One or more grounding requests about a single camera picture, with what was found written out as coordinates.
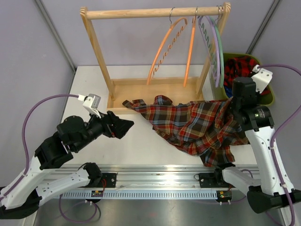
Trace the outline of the orange hanger of plaid shirt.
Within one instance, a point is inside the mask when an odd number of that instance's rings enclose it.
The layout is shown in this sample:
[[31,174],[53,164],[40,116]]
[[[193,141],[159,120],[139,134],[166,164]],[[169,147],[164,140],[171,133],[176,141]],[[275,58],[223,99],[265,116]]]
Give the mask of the orange hanger of plaid shirt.
[[[174,30],[174,28],[177,26],[177,24],[181,21],[184,22],[183,26],[181,26],[180,30],[176,33],[175,37],[172,38],[171,43],[167,46],[167,50],[164,53],[161,53],[162,50],[163,50],[163,47],[165,46],[166,41],[168,40],[168,38],[170,36],[170,34]],[[187,24],[188,24],[188,20],[187,20],[186,17],[180,17],[174,23],[171,23],[168,31],[166,32],[166,34],[165,34],[158,50],[157,50],[157,53],[154,57],[152,65],[150,67],[148,77],[147,77],[147,81],[146,81],[147,85],[150,85],[151,79],[154,77],[155,73],[158,71],[160,65],[164,62],[164,59],[168,55],[170,49],[173,47],[174,43],[177,41],[177,38],[181,35],[182,31],[186,28]]]

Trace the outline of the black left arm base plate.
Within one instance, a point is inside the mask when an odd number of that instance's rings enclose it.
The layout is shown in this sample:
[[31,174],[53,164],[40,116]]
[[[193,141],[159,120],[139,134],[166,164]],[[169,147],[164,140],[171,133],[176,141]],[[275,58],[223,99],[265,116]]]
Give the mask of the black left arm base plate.
[[92,180],[88,185],[83,186],[87,188],[103,188],[103,185],[105,185],[105,188],[115,188],[116,187],[116,181],[117,181],[117,173],[102,173],[102,177],[99,179]]

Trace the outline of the brown multicolour plaid shirt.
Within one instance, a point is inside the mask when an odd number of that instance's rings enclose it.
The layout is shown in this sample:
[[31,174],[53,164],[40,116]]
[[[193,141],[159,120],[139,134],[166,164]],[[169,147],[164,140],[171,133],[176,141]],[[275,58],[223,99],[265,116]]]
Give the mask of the brown multicolour plaid shirt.
[[230,105],[231,99],[174,105],[164,95],[156,96],[151,105],[142,99],[123,102],[124,107],[139,113],[169,144],[200,157],[206,167],[234,162],[230,147],[249,144]]

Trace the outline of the orange hanger of red shirt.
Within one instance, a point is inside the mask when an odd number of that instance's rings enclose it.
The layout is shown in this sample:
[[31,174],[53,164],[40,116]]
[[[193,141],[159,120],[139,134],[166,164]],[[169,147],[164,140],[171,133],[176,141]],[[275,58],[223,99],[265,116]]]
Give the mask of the orange hanger of red shirt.
[[192,19],[192,29],[191,29],[191,36],[190,36],[190,45],[189,45],[189,51],[188,51],[188,57],[187,57],[187,63],[186,63],[186,70],[184,75],[184,82],[183,86],[186,87],[188,76],[190,72],[190,64],[191,64],[191,58],[192,58],[192,52],[193,52],[193,45],[194,45],[194,38],[195,38],[195,30],[196,30],[196,19],[197,19],[197,13],[198,13],[198,7],[196,7],[195,15]]

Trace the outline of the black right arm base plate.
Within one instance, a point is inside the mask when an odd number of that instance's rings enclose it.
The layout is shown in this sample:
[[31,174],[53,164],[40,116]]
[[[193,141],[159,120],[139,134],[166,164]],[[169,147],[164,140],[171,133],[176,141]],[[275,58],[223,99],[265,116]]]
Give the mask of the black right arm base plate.
[[214,173],[199,173],[198,181],[201,188],[226,188],[229,187],[227,183],[222,181],[221,176]]

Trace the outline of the red black checked shirt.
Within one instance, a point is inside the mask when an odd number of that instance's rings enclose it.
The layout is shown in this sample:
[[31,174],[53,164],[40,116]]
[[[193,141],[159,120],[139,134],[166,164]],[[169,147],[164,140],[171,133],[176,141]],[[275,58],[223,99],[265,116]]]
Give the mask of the red black checked shirt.
[[252,69],[259,65],[258,60],[250,56],[229,58],[224,63],[224,86],[231,87],[237,77],[251,77]]

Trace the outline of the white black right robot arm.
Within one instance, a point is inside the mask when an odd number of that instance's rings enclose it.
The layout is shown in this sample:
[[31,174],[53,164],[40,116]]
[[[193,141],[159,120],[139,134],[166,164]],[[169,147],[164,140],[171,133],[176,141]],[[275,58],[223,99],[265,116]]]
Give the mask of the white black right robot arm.
[[252,147],[260,179],[253,179],[227,163],[219,166],[214,183],[233,185],[246,195],[255,213],[299,203],[301,192],[294,188],[284,169],[273,138],[274,121],[269,108],[258,104],[256,83],[251,78],[238,77],[233,82],[232,94],[230,108]]

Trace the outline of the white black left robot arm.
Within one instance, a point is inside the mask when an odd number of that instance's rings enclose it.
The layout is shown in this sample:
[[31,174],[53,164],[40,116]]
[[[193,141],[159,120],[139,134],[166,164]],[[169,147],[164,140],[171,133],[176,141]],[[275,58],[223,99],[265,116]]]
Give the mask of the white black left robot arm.
[[93,162],[86,163],[70,176],[48,183],[43,180],[72,160],[73,153],[78,153],[101,135],[121,139],[133,125],[133,121],[121,119],[112,111],[100,116],[91,115],[88,122],[79,116],[66,118],[57,125],[53,136],[36,149],[22,181],[9,194],[6,192],[10,186],[1,188],[4,199],[0,202],[0,218],[23,219],[60,194],[78,187],[99,186],[103,174]]

